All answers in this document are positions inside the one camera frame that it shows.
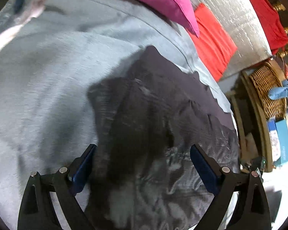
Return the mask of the blue box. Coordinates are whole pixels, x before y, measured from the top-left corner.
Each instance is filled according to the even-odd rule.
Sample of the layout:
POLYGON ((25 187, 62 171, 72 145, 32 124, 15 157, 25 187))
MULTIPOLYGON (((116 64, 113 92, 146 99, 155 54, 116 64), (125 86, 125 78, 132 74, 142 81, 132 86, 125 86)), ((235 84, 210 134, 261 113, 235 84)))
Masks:
POLYGON ((276 129, 281 147, 281 157, 275 162, 275 166, 280 167, 288 162, 288 127, 286 120, 277 121, 276 129))

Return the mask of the silver foil insulation mat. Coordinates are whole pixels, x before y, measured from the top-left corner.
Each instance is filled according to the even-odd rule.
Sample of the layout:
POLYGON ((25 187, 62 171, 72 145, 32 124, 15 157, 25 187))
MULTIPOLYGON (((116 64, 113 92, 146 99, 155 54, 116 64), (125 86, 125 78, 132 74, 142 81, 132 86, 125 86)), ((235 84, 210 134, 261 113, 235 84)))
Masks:
POLYGON ((223 74, 224 78, 272 56, 264 30, 249 0, 190 1, 193 8, 205 4, 238 48, 223 74))

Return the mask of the dark ripstop shorts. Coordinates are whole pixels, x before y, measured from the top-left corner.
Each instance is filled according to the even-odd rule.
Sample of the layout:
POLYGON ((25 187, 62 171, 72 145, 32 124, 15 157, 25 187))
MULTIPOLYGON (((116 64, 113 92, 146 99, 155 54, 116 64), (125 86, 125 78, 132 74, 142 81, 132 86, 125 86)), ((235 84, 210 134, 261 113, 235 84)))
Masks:
POLYGON ((88 92, 98 145, 86 208, 96 229, 189 229, 213 196, 190 159, 199 145, 238 169, 238 139, 199 74, 183 73, 149 46, 123 77, 88 92))

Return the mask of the wicker basket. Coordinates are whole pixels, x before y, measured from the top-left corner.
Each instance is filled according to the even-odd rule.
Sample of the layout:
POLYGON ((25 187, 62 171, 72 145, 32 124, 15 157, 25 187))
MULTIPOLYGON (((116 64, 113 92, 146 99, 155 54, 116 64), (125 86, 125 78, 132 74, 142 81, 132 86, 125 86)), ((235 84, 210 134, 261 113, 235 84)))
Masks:
POLYGON ((257 91, 266 119, 273 117, 276 119, 285 118, 286 99, 272 100, 268 96, 271 89, 282 87, 276 71, 269 64, 262 64, 249 77, 257 91))

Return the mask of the light blue cloth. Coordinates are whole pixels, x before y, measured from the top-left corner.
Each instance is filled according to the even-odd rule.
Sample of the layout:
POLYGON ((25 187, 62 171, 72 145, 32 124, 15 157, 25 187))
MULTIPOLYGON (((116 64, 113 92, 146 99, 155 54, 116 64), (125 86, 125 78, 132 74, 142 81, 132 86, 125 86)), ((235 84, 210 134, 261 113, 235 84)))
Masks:
POLYGON ((278 100, 282 98, 288 98, 288 80, 283 80, 281 82, 281 87, 272 88, 268 92, 268 97, 271 100, 278 100))

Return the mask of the red pillow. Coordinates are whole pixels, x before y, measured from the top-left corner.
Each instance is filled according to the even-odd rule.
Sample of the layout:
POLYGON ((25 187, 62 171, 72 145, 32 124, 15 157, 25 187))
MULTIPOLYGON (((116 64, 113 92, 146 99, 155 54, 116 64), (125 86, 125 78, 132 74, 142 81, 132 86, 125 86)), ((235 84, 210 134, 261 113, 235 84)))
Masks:
POLYGON ((215 81, 223 77, 237 46, 212 11, 201 3, 194 11, 200 36, 189 33, 197 54, 215 81))

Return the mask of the wooden bench frame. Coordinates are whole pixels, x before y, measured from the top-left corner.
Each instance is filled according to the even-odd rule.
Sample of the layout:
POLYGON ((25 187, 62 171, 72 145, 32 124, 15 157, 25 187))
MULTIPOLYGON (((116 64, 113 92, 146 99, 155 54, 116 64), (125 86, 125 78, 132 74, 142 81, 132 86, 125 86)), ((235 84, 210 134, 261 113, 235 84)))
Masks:
POLYGON ((275 60, 268 59, 239 73, 235 86, 227 93, 232 105, 238 128, 240 159, 250 163, 256 156, 265 160, 263 171, 271 172, 274 168, 273 149, 265 114, 257 91, 249 77, 262 64, 269 64, 277 73, 279 80, 285 79, 283 70, 275 60))

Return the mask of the grey bed sheet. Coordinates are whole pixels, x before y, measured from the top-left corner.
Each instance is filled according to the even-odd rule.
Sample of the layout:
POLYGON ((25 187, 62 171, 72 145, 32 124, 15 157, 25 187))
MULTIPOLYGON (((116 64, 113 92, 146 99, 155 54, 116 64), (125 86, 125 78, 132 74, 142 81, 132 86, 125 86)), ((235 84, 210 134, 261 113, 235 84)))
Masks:
POLYGON ((163 36, 93 0, 46 0, 0 51, 0 216, 8 228, 17 228, 31 172, 56 172, 98 145, 90 88, 123 77, 149 46, 183 73, 198 73, 232 115, 186 31, 163 36))

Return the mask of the red cloth on railing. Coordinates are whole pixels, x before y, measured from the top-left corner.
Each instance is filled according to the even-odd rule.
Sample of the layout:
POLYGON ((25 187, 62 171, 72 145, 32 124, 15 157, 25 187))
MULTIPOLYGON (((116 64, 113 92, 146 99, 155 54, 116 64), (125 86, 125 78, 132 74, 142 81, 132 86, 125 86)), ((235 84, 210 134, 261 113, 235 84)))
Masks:
POLYGON ((249 0, 259 18, 273 55, 288 43, 288 36, 281 24, 278 12, 268 0, 249 0))

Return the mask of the pink terry towel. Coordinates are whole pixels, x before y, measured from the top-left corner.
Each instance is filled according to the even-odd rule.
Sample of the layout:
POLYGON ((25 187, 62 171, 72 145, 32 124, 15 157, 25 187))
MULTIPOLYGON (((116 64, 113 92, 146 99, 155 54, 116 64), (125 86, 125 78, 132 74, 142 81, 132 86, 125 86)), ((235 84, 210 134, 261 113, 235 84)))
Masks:
POLYGON ((39 17, 46 0, 7 0, 0 10, 0 51, 13 40, 25 24, 39 17))

